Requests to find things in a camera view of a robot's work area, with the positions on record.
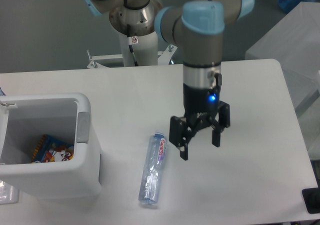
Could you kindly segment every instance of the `gray floor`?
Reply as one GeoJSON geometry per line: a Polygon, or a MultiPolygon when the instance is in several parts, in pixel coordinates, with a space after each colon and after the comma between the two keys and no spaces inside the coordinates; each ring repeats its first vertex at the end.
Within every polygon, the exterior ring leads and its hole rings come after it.
{"type": "MultiPolygon", "coordinates": [[[[158,1],[180,6],[190,0],[158,1]]],[[[284,16],[277,0],[256,0],[250,15],[226,27],[223,60],[243,60],[284,16]]],[[[0,19],[0,73],[85,69],[87,49],[93,56],[121,53],[108,15],[93,17],[83,0],[0,0],[0,19]]],[[[159,42],[160,50],[166,46],[159,42]]]]}

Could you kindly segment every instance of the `clear plastic bottle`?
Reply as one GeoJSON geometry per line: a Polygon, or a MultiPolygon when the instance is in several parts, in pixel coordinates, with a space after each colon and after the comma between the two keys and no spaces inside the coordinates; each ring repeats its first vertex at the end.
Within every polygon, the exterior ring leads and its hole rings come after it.
{"type": "Polygon", "coordinates": [[[167,138],[163,132],[157,130],[149,140],[141,179],[138,199],[144,204],[156,204],[158,202],[166,146],[167,138]]]}

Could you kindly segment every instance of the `black cable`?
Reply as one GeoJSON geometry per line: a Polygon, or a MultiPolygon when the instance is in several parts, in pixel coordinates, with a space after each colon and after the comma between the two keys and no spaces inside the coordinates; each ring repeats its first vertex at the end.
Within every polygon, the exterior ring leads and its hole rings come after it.
{"type": "Polygon", "coordinates": [[[313,221],[313,222],[310,223],[309,225],[316,225],[318,222],[320,222],[320,219],[317,219],[317,220],[313,221]]]}

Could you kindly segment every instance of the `white table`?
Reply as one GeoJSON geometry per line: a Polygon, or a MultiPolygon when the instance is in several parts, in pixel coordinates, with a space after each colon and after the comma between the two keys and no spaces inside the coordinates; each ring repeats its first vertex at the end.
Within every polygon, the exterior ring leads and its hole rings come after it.
{"type": "MultiPolygon", "coordinates": [[[[302,189],[317,186],[295,111],[275,60],[224,62],[221,100],[231,127],[221,147],[211,129],[168,145],[157,209],[139,206],[149,136],[183,115],[181,65],[0,74],[7,95],[81,92],[103,150],[98,197],[38,200],[20,193],[0,207],[1,225],[245,225],[319,219],[302,189]]],[[[63,181],[53,181],[59,186],[63,181]]]]}

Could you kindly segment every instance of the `blue led light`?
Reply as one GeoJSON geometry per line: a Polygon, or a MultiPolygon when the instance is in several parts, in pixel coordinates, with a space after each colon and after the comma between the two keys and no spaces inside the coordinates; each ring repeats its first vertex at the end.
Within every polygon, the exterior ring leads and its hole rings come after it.
{"type": "Polygon", "coordinates": [[[209,102],[214,102],[215,100],[216,100],[215,94],[209,96],[209,102]]]}

